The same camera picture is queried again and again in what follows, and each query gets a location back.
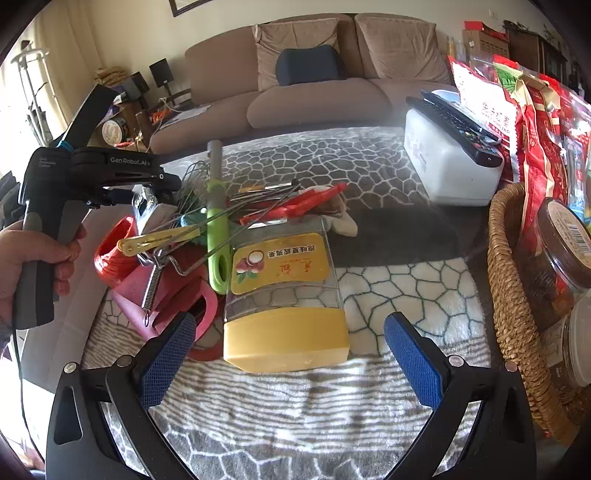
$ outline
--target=wicker basket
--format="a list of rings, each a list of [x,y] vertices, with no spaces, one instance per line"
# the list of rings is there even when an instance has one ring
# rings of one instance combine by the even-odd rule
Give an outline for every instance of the wicker basket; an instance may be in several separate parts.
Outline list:
[[[488,277],[497,342],[505,360],[518,366],[538,425],[568,445],[591,411],[591,386],[558,394],[541,350],[540,336],[513,262],[525,199],[522,183],[507,186],[491,203]]]

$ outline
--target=barcode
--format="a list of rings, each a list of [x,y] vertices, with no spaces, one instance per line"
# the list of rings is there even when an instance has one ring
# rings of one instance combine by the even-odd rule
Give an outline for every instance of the barcode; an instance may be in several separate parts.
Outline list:
[[[569,227],[570,234],[573,236],[574,241],[577,242],[577,247],[579,247],[583,251],[583,253],[591,254],[591,247],[585,240],[585,237],[581,235],[579,227],[577,227],[577,225],[572,225],[570,223],[568,223],[567,226]]]

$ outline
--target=human hand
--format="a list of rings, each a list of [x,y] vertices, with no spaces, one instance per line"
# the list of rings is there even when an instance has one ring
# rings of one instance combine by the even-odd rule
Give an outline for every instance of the human hand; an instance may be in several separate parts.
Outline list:
[[[42,260],[55,264],[54,290],[58,295],[70,293],[68,279],[74,274],[74,262],[80,255],[78,240],[85,236],[86,230],[80,225],[76,238],[62,245],[44,233],[23,231],[22,221],[0,232],[0,322],[10,325],[12,297],[24,262]]]

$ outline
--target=brown jar lid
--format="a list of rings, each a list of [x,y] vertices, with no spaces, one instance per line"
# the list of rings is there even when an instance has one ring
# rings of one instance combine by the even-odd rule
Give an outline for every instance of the brown jar lid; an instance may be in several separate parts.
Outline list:
[[[591,237],[583,222],[559,200],[547,197],[537,215],[538,234],[554,268],[574,286],[591,288]]]

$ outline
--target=red tongs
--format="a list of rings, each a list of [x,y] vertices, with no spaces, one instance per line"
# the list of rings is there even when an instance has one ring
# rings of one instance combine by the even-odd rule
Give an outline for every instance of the red tongs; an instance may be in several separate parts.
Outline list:
[[[347,185],[348,184],[345,182],[340,182],[332,186],[328,190],[324,190],[322,192],[317,192],[314,189],[310,189],[307,192],[304,192],[298,195],[297,197],[288,200],[283,205],[279,205],[279,207],[273,208],[273,210],[271,210],[263,218],[261,218],[261,222],[279,220],[281,218],[300,217],[309,210],[312,210],[312,208],[318,207],[318,205],[327,202],[332,197],[338,195],[345,188],[347,188]],[[240,219],[240,224],[246,225],[247,223],[253,221],[257,217],[257,215],[260,214],[260,212],[255,212],[250,215],[246,215]]]

